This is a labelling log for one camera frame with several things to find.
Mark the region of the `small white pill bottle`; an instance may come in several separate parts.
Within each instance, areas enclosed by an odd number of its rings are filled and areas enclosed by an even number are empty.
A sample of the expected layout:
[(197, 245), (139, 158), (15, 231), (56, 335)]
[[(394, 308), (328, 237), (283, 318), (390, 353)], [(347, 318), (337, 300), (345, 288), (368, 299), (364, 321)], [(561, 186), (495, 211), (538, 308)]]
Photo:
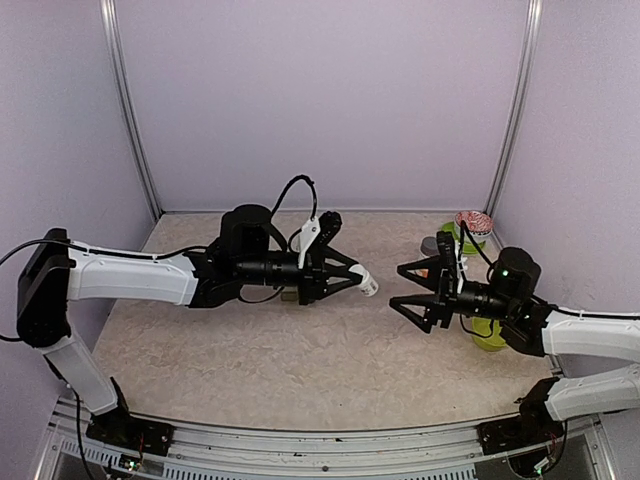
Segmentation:
[(357, 287), (365, 297), (372, 297), (378, 292), (378, 282), (363, 265), (354, 264), (349, 268), (349, 272), (361, 277)]

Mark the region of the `green weekly pill organizer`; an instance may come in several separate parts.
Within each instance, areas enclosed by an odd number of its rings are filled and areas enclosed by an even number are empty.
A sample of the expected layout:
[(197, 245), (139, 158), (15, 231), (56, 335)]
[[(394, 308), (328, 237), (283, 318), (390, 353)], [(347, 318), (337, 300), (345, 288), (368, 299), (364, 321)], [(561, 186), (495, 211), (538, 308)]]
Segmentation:
[(298, 291), (295, 289), (285, 289), (280, 294), (280, 300), (282, 302), (298, 303), (299, 302)]

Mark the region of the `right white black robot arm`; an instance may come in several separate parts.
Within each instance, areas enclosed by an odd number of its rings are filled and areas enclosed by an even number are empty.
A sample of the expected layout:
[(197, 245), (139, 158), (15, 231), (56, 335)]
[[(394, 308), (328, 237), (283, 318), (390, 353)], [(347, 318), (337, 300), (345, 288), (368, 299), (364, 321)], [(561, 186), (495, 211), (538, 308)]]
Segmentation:
[(396, 296), (389, 305), (424, 333), (449, 326), (454, 315), (479, 316), (501, 327), (513, 350), (535, 357), (585, 355), (627, 361), (627, 366), (578, 378), (538, 381), (521, 400), (508, 435), (523, 444), (558, 435), (565, 421), (639, 406), (639, 316), (578, 311), (535, 296), (540, 266), (523, 249), (507, 247), (485, 283), (462, 279), (454, 251), (401, 264), (398, 274), (427, 294)]

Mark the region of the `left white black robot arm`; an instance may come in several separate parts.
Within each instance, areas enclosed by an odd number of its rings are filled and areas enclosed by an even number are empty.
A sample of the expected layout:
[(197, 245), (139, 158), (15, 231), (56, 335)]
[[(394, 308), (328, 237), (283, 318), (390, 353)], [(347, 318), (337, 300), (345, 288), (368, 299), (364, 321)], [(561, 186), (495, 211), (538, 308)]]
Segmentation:
[(75, 333), (69, 302), (129, 299), (212, 309), (238, 299), (246, 286), (293, 287), (302, 305), (351, 287), (366, 296), (377, 292), (369, 271), (330, 245), (342, 226), (339, 213), (307, 220), (297, 251), (272, 218), (265, 206), (241, 205), (222, 216), (220, 234), (209, 246), (168, 254), (99, 249), (52, 229), (34, 241), (36, 250), (19, 276), (18, 338), (42, 352), (105, 433), (118, 444), (133, 443), (139, 421)]

